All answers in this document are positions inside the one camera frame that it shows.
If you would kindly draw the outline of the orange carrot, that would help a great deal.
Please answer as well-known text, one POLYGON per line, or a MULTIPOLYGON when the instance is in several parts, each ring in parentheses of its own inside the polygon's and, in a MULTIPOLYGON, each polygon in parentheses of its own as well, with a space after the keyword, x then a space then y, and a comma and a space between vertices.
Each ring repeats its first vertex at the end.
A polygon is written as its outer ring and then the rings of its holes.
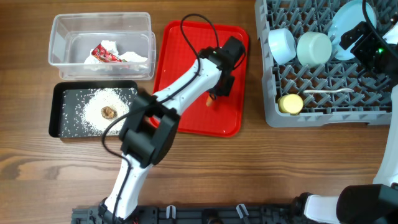
POLYGON ((214 101, 214 99, 213 99, 211 96, 209 96, 209 97, 206 99, 206 106, 207 106, 207 107, 210 107, 210 106, 213 104, 213 101, 214 101))

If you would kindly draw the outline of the light blue plate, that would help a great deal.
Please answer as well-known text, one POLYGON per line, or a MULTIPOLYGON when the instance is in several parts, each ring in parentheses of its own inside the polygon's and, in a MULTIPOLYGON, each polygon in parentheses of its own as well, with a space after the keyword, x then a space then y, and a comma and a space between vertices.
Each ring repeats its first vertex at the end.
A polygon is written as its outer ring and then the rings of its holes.
POLYGON ((341 36, 353 29, 360 22, 365 21, 361 0, 347 2, 337 11, 332 19, 331 27, 328 30, 328 37, 334 37, 331 44, 332 50, 337 51, 335 59, 345 61, 354 58, 354 55, 350 52, 353 45, 351 45, 347 50, 341 48, 341 36))

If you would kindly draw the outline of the white plastic spoon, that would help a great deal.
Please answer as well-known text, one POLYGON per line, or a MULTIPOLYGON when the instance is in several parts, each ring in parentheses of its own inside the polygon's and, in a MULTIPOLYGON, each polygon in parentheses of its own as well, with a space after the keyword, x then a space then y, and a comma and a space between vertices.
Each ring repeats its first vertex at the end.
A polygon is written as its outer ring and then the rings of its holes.
POLYGON ((334 93, 354 93, 353 89, 350 88, 340 88, 337 90, 304 90, 303 94, 334 94, 334 93))

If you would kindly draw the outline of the mint green bowl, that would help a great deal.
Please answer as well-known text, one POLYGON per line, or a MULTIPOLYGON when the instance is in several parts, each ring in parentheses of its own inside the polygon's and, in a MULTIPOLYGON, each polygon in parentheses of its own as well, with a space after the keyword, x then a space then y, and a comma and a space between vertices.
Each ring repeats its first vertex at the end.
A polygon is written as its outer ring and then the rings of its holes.
POLYGON ((320 32, 306 32, 297 44, 297 58, 301 65, 309 68, 329 61, 332 53, 331 40, 320 32))

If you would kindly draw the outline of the yellow plastic cup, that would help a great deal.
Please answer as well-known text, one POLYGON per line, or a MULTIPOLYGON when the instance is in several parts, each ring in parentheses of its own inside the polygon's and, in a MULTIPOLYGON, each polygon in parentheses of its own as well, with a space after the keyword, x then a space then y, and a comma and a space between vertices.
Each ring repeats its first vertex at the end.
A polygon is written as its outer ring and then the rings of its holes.
POLYGON ((303 109, 303 99, 296 94, 282 96, 277 103, 281 113, 297 115, 303 109))

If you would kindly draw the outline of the light blue rice bowl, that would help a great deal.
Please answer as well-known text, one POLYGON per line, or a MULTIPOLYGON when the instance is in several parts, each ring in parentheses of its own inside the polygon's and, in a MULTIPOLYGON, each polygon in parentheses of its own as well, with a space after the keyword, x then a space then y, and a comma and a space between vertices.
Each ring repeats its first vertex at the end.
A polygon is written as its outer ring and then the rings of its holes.
POLYGON ((295 39, 288 29, 271 30, 268 40, 271 54, 278 65, 284 65, 296 57, 295 39))

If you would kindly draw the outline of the white tissue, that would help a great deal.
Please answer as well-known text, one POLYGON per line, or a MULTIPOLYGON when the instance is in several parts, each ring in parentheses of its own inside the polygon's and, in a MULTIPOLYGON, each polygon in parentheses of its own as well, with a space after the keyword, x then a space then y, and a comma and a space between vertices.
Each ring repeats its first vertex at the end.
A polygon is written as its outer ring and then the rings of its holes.
MULTIPOLYGON (((142 57, 135 52, 125 52, 123 54, 119 54, 117 49, 116 41, 110 40, 102 40, 100 43, 107 51, 119 57, 121 60, 126 60, 123 63, 133 63, 133 65, 126 66, 126 68, 139 71, 143 69, 149 68, 149 64, 147 63, 147 57, 142 57)), ((93 49, 90 50, 89 56, 85 59, 84 64, 100 64, 104 62, 100 62, 94 56, 91 55, 93 49)))

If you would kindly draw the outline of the white rice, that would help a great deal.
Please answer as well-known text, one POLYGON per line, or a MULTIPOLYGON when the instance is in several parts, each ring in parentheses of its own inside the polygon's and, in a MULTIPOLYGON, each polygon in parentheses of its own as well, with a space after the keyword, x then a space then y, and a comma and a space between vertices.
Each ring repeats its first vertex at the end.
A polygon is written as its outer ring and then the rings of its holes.
POLYGON ((101 109, 109 106, 117 111, 119 118, 129 112, 136 95, 135 88, 65 90, 62 93, 59 136, 82 138, 102 135, 115 119, 104 119, 101 109))

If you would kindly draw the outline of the brown mushroom piece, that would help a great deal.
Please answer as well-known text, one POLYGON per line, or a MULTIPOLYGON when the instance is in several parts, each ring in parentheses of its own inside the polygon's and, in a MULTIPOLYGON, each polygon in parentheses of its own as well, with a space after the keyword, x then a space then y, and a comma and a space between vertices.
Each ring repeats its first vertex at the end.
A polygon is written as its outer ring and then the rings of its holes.
POLYGON ((112 120, 118 117, 118 113, 115 109, 105 106, 101 109, 101 115, 104 119, 112 120))

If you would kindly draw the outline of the red snack wrapper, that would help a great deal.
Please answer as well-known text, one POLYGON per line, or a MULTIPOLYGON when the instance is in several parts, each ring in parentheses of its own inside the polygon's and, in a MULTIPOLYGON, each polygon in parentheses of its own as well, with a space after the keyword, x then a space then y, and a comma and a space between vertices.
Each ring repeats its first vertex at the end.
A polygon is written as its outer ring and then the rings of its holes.
POLYGON ((97 60, 104 63, 121 63, 126 62, 126 60, 121 60, 119 57, 107 51, 101 44, 99 44, 93 51, 91 55, 97 60))

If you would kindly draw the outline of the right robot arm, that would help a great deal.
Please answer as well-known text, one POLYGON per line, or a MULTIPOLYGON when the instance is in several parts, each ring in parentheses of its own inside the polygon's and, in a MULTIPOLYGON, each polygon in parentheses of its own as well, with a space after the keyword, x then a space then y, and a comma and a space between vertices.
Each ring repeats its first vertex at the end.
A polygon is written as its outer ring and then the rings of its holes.
POLYGON ((369 72, 387 75, 391 98, 391 124, 384 149, 372 149, 379 131, 360 136, 343 132, 324 143, 316 142, 309 155, 315 173, 330 171, 333 175, 358 174, 361 170, 377 172, 368 185, 350 185, 338 196, 302 193, 294 198, 291 216, 301 216, 319 223, 397 223, 397 34, 391 28, 378 34, 365 21, 343 34, 341 46, 354 48, 352 53, 369 72))

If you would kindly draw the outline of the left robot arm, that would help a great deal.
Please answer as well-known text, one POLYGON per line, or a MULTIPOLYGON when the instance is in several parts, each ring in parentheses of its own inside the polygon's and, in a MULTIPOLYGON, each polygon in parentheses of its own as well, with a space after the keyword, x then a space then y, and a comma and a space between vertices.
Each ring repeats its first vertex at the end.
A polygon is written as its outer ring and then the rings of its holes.
POLYGON ((245 55, 244 44, 235 37, 222 47, 200 50, 180 78, 153 95, 138 94, 129 112, 110 124, 124 123, 119 132, 121 168, 111 194, 99 206, 98 215, 105 223, 129 220, 149 170, 170 150, 183 112, 205 92, 212 99, 229 95, 231 73, 245 55))

